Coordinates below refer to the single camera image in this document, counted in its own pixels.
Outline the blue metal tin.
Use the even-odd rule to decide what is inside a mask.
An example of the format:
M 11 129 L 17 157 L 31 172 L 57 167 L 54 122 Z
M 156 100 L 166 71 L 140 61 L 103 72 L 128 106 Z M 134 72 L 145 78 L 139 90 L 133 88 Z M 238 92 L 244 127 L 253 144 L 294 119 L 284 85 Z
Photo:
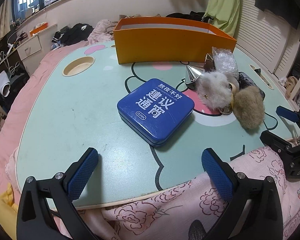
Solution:
M 165 144 L 193 109 L 191 98 L 155 78 L 117 103 L 121 119 L 153 147 Z

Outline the white rolled object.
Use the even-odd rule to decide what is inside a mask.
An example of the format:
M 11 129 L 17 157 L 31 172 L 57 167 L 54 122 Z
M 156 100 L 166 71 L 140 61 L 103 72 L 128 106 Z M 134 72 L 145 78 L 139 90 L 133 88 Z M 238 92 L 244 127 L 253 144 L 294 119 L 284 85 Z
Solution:
M 10 93 L 11 82 L 7 73 L 3 70 L 0 73 L 0 94 L 3 97 L 7 97 Z

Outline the tan fluffy pompom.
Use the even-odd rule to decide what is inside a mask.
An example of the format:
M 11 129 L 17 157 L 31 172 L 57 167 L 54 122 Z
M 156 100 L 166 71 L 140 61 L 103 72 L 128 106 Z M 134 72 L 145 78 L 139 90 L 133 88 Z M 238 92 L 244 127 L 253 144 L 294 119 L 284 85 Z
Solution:
M 258 129 L 265 114 L 263 98 L 259 88 L 249 86 L 236 93 L 233 113 L 244 129 Z

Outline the white fluffy pompom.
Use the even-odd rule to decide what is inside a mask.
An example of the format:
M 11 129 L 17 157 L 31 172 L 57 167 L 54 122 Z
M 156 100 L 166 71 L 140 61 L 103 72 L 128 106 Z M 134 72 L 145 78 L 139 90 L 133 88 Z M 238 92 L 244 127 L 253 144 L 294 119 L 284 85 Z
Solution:
M 231 89 L 227 77 L 220 72 L 204 72 L 196 83 L 200 101 L 209 109 L 223 109 L 230 105 Z

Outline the pink floral quilt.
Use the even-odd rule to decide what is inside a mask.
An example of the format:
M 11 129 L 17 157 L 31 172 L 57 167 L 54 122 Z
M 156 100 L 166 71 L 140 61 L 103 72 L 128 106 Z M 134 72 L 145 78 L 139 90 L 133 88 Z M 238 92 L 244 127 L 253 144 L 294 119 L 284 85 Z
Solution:
M 83 47 L 83 42 L 49 52 L 13 103 L 0 131 L 0 224 L 16 237 L 20 192 L 15 160 L 30 110 L 57 64 L 66 55 Z M 300 224 L 300 180 L 288 181 L 279 156 L 267 147 L 247 151 L 232 161 L 252 178 L 272 176 L 277 185 L 283 214 L 283 237 L 287 239 Z M 183 239 L 186 225 L 193 220 L 211 228 L 226 207 L 207 174 L 191 176 L 180 185 L 133 202 L 80 211 L 83 220 L 106 239 Z

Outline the silver metal cone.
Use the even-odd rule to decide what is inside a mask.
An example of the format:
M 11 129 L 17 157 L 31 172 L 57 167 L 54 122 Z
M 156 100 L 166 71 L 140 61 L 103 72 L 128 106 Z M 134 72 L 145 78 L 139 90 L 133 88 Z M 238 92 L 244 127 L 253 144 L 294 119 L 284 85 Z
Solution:
M 191 85 L 195 83 L 202 75 L 204 68 L 201 66 L 186 65 L 185 68 L 185 83 Z

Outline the green hanging cloth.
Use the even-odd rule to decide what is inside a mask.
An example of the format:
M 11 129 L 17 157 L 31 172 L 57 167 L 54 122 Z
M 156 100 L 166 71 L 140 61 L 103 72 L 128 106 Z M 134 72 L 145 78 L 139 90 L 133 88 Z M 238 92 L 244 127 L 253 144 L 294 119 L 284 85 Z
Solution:
M 209 0 L 205 17 L 212 18 L 212 25 L 234 37 L 239 22 L 241 0 Z

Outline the black clothes on bed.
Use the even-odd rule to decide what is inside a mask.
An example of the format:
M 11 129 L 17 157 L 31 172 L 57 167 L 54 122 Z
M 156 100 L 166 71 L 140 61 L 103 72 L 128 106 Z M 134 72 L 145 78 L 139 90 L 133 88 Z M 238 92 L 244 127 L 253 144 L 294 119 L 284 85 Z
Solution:
M 170 18 L 181 18 L 185 20 L 193 20 L 193 21 L 199 21 L 204 23 L 211 23 L 213 21 L 213 18 L 210 16 L 205 16 L 205 12 L 194 12 L 191 11 L 189 14 L 182 14 L 180 12 L 174 12 L 172 14 L 168 14 L 166 17 Z

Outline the orange cardboard box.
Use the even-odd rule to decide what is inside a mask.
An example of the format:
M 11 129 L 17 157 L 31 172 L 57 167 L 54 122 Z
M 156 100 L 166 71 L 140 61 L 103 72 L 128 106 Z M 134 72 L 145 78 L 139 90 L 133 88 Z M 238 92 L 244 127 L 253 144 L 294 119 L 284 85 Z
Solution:
M 213 47 L 231 52 L 236 39 L 203 22 L 170 17 L 119 20 L 114 29 L 119 64 L 137 62 L 204 62 Z

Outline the white drawer cabinet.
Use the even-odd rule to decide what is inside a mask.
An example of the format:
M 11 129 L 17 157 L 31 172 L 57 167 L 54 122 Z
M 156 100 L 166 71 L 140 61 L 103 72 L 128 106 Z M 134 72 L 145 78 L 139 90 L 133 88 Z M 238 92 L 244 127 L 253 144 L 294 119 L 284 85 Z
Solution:
M 57 24 L 53 24 L 17 47 L 19 57 L 28 72 L 34 72 L 44 56 L 51 51 L 52 38 L 57 30 Z

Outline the small orange box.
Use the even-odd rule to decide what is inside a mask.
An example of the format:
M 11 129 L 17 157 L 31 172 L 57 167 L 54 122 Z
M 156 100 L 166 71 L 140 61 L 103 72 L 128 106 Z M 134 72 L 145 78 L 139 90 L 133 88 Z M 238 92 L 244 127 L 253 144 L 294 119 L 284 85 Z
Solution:
M 30 31 L 30 36 L 32 37 L 33 35 L 39 33 L 40 31 L 46 29 L 49 26 L 47 22 L 40 23 L 36 25 L 31 31 Z

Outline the black clothes pile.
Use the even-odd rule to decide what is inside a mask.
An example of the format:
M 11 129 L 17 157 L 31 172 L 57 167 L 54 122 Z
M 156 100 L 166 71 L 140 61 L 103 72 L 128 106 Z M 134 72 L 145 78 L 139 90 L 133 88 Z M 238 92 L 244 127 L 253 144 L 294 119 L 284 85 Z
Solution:
M 92 31 L 93 27 L 85 23 L 77 23 L 72 28 L 65 26 L 60 31 L 55 32 L 51 41 L 51 50 L 86 41 Z

